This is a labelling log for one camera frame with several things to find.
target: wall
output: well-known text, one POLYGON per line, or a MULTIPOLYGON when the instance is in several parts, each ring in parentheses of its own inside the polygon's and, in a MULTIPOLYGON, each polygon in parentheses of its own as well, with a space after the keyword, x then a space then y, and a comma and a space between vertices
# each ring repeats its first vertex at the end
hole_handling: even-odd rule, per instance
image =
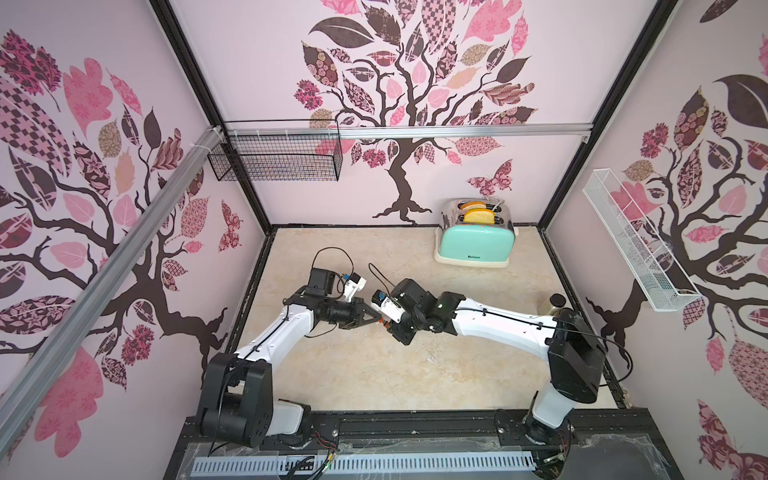
POLYGON ((590 321, 631 352, 624 387, 685 478, 765 478, 768 4, 710 4, 682 4, 549 233, 590 321), (702 300, 649 307, 581 192, 600 167, 629 187, 702 300))
MULTIPOLYGON (((227 120, 338 116, 386 126, 589 123, 653 5, 196 0, 174 8, 227 120)), ((535 222, 580 141, 347 142, 339 182, 258 181, 256 189, 274 223, 438 223, 446 200, 491 187, 513 221, 535 222), (507 161, 509 171, 499 170, 507 161), (488 180, 473 184, 488 187, 469 183, 477 177, 488 180)))
MULTIPOLYGON (((5 391, 207 123, 145 2, 2 10, 5 391)), ((262 237, 237 184, 217 183, 206 166, 0 461, 0 477, 160 478, 262 237)))

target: wire basket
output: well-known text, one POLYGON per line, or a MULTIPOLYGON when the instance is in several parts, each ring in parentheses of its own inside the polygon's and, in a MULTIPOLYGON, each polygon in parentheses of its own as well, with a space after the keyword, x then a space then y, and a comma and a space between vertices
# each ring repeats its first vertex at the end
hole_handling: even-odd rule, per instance
POLYGON ((610 168, 593 171, 583 191, 654 310, 675 312, 701 297, 672 249, 610 168))
POLYGON ((218 180, 237 180, 236 169, 242 169, 250 180, 338 181, 342 153, 336 121, 248 122, 252 128, 243 133, 229 130, 229 143, 217 145, 208 154, 218 180), (273 128, 277 122, 294 123, 273 128), (309 122, 310 128, 298 122, 309 122), (260 124, 267 128, 259 129, 260 124))

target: black cable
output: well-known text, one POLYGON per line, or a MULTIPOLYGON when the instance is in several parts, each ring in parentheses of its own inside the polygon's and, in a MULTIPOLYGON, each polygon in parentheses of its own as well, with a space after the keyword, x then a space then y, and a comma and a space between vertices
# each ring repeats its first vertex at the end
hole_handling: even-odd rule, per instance
MULTIPOLYGON (((594 333, 580 332, 578 330, 564 329, 564 328, 561 328, 561 327, 558 327, 558 326, 544 325, 543 323, 533 323, 533 322, 529 322, 527 320, 521 320, 521 319, 514 318, 513 316, 503 315, 501 313, 492 312, 491 310, 485 310, 485 309, 480 310, 480 309, 476 309, 476 308, 462 307, 462 308, 457 308, 456 310, 454 310, 454 312, 458 312, 459 310, 468 310, 470 312, 480 312, 480 313, 483 313, 483 314, 490 313, 491 315, 500 316, 501 318, 506 318, 506 319, 509 319, 509 320, 514 320, 515 322, 520 322, 520 323, 525 323, 526 325, 535 326, 536 328, 539 328, 539 329, 542 329, 542 328, 553 329, 553 330, 560 330, 562 332, 579 333, 581 335, 593 336, 594 338, 601 339, 604 342, 613 343, 615 346, 617 346, 618 348, 622 349, 624 351, 624 353, 627 354, 627 358, 629 360, 629 370, 627 371, 626 375, 621 377, 619 380, 616 380, 616 382, 623 382, 624 380, 627 379, 627 377, 629 377, 629 375, 632 374, 632 371, 634 370, 634 360, 632 359, 632 355, 630 355, 629 350, 624 348, 624 346, 619 345, 615 341, 613 341, 611 339, 605 338, 604 336, 595 335, 594 333)), ((608 384, 607 383, 601 383, 598 387, 602 387, 602 386, 608 386, 608 384)))

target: white wire basket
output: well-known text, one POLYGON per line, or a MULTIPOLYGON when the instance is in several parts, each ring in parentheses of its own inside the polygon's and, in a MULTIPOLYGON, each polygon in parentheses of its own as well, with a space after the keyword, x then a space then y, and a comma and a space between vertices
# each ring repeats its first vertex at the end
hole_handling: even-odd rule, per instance
POLYGON ((672 249, 610 168, 594 170, 583 191, 654 310, 676 312, 701 297, 672 249))

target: floor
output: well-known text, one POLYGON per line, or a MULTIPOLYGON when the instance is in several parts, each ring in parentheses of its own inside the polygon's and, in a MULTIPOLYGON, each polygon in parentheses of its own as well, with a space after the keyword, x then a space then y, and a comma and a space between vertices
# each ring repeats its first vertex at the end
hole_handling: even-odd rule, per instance
MULTIPOLYGON (((437 263, 434 227, 283 228, 278 230, 240 339, 248 344, 276 318, 283 299, 306 284, 315 252, 342 247, 368 280, 367 302, 381 285, 374 263, 392 282, 413 278, 438 296, 444 290, 521 313, 536 313, 553 293, 564 293, 535 227, 520 227, 510 264, 477 269, 437 263)), ((316 265, 349 272, 338 250, 316 265)), ((319 324, 312 335, 330 328, 319 324)), ((274 398, 315 410, 526 409, 549 379, 548 365, 529 353, 478 337, 418 332, 409 346, 372 324, 302 338, 274 372, 274 398)), ((608 388, 585 408, 616 408, 608 388)))

